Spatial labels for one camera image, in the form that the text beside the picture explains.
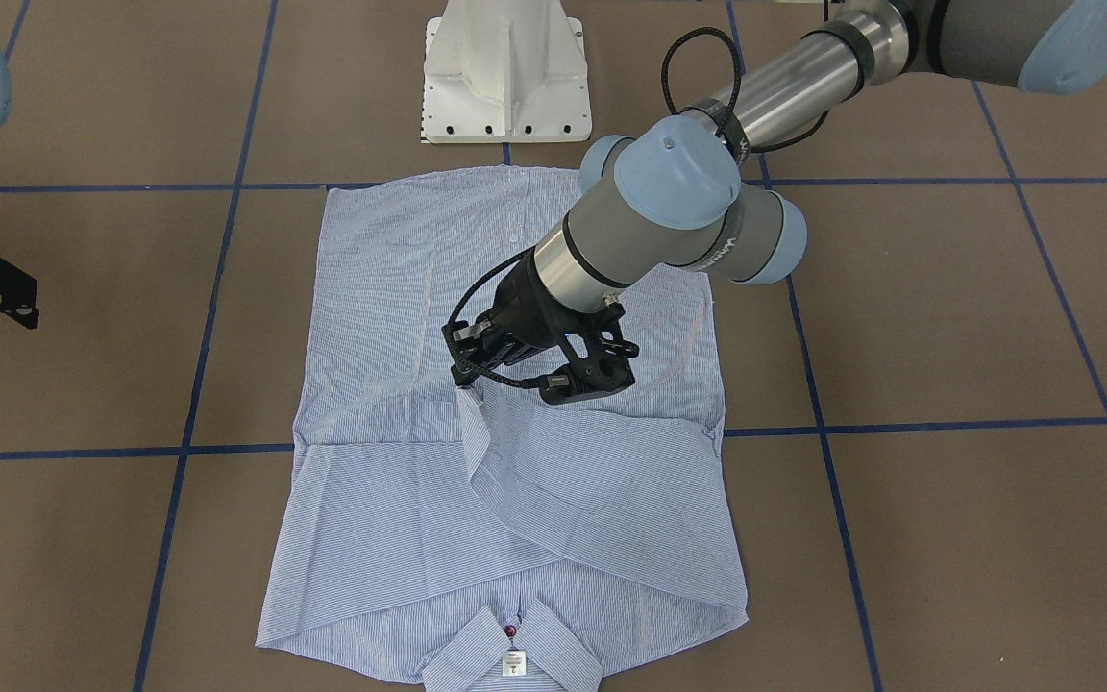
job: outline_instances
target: floor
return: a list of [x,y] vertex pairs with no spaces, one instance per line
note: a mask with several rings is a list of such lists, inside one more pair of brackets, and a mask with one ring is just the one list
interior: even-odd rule
[[[664,48],[762,64],[813,6],[588,3],[594,135]],[[0,689],[383,689],[251,647],[284,508],[324,186],[586,144],[418,143],[442,0],[0,0]],[[680,101],[726,80],[677,56]],[[794,279],[717,289],[752,622],[628,689],[1107,689],[1107,82],[908,75],[744,175]]]

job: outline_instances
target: black cable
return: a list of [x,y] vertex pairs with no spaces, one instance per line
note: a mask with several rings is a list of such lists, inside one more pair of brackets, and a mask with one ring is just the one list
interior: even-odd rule
[[814,122],[813,126],[810,126],[809,130],[805,131],[804,133],[800,133],[800,135],[794,136],[792,137],[792,140],[785,140],[778,144],[772,144],[768,146],[755,146],[755,148],[751,149],[751,153],[768,154],[772,152],[778,152],[778,149],[786,149],[788,148],[788,146],[792,146],[794,144],[800,144],[804,141],[809,140],[809,137],[814,136],[814,133],[818,132],[818,127],[823,127],[823,123],[827,122],[827,113],[830,113],[830,111],[825,111],[821,115],[818,115],[818,118],[816,122]]
[[[664,93],[664,105],[668,105],[669,113],[677,114],[677,106],[673,105],[673,96],[669,93],[669,63],[673,60],[673,53],[677,52],[677,48],[682,48],[696,35],[715,35],[728,48],[728,54],[733,59],[733,92],[730,93],[728,105],[725,106],[725,116],[721,118],[722,121],[728,120],[733,107],[737,105],[737,96],[742,93],[742,53],[737,51],[737,45],[733,43],[733,39],[730,39],[728,34],[713,25],[702,25],[694,31],[689,31],[681,39],[674,40],[673,45],[669,45],[664,53],[664,61],[660,63],[660,91]],[[724,124],[716,126],[716,136],[720,136],[724,130]]]
[[[469,286],[469,289],[466,290],[464,297],[461,298],[461,301],[455,304],[455,310],[452,311],[452,317],[449,317],[449,319],[447,320],[447,324],[455,324],[455,321],[461,319],[461,311],[464,310],[464,306],[467,306],[469,299],[473,298],[473,296],[478,291],[478,289],[480,289],[486,283],[486,281],[493,279],[493,277],[498,276],[501,272],[501,270],[505,270],[505,268],[509,267],[510,265],[514,265],[515,262],[520,261],[520,259],[524,259],[524,255],[527,255],[528,251],[530,250],[531,248],[521,250],[511,256],[511,258],[504,259],[504,262],[494,267],[492,270],[484,272],[484,275],[480,276],[480,279],[476,280],[473,286]],[[488,368],[479,366],[479,364],[474,363],[473,361],[464,358],[464,353],[461,351],[461,347],[458,347],[457,343],[455,342],[455,337],[452,333],[452,331],[447,330],[443,332],[443,338],[445,341],[447,341],[448,350],[449,352],[452,352],[452,360],[455,361],[456,366],[459,368],[462,371],[467,371],[477,374],[479,376],[487,378],[487,380],[493,380],[498,384],[505,384],[506,386],[514,386],[517,390],[536,390],[537,386],[541,385],[539,378],[530,376],[527,378],[527,380],[511,380],[511,378],[493,372]]]

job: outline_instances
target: shirt tag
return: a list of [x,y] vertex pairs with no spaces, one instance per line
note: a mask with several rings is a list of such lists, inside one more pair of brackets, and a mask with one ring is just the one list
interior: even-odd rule
[[511,649],[501,658],[501,675],[511,678],[517,674],[528,674],[528,652]]

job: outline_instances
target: blue striped shirt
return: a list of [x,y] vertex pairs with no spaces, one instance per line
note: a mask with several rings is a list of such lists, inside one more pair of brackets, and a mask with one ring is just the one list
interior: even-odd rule
[[[706,277],[661,267],[622,296],[642,353],[613,397],[449,378],[461,293],[577,197],[575,172],[509,166],[329,194],[259,647],[433,692],[586,692],[746,621]],[[510,649],[526,674],[504,675]]]

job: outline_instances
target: shirt collar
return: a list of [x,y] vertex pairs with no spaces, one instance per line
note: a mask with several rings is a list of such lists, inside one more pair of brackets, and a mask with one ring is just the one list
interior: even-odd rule
[[486,606],[449,640],[421,671],[427,692],[466,692],[473,683],[499,665],[514,644],[526,650],[528,660],[548,673],[566,692],[596,692],[603,669],[579,639],[562,624],[554,610],[536,599],[525,600],[524,619],[514,640]]

